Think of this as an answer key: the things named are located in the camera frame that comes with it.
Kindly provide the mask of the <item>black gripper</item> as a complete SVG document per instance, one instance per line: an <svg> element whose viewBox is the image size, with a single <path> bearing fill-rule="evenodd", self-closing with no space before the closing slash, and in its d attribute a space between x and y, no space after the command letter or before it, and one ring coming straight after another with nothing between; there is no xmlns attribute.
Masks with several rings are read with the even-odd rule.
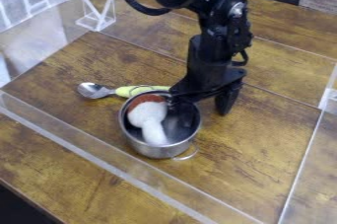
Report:
<svg viewBox="0 0 337 224"><path fill-rule="evenodd" d="M202 58L202 35L190 40L187 73L170 88L168 109L179 124L190 128L195 121L194 103L214 96L220 115L227 115L236 103L247 70L234 67L230 61L210 62Z"/></svg>

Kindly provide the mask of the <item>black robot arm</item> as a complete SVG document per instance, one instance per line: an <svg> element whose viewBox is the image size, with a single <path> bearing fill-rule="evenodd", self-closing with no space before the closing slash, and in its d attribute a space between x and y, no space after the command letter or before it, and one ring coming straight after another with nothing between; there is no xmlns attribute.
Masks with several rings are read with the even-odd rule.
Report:
<svg viewBox="0 0 337 224"><path fill-rule="evenodd" d="M214 98L220 114L227 114L239 97L243 68L250 61L247 48L254 34L248 20L248 0L158 0L166 10L186 8L198 15L200 34L188 45L187 73L170 88L170 108L180 122L192 125L192 105Z"/></svg>

